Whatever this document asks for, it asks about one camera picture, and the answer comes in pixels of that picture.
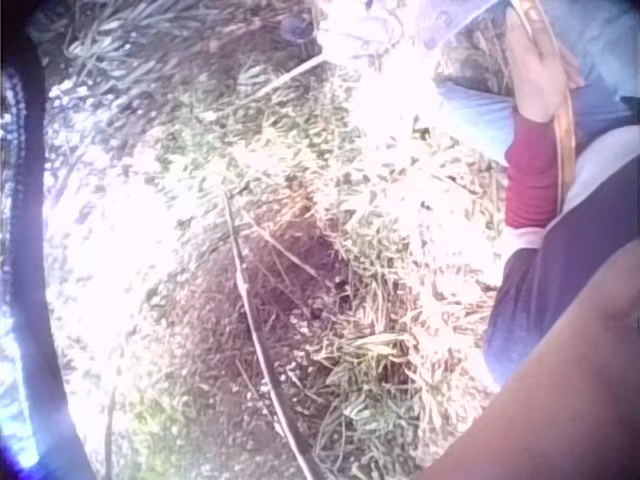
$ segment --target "vegetation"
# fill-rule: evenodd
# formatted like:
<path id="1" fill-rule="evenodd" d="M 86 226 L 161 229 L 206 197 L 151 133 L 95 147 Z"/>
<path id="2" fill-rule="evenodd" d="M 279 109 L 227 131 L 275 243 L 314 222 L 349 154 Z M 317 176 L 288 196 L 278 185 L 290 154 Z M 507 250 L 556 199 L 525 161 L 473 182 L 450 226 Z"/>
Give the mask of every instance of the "vegetation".
<path id="1" fill-rule="evenodd" d="M 410 39 L 382 70 L 322 64 L 252 98 L 319 53 L 278 33 L 304 12 L 73 0 L 34 23 L 52 84 L 49 302 L 72 414 L 114 479 L 301 476 L 234 284 L 224 192 L 328 477 L 411 478 L 491 396 L 501 172 L 438 131 Z"/>

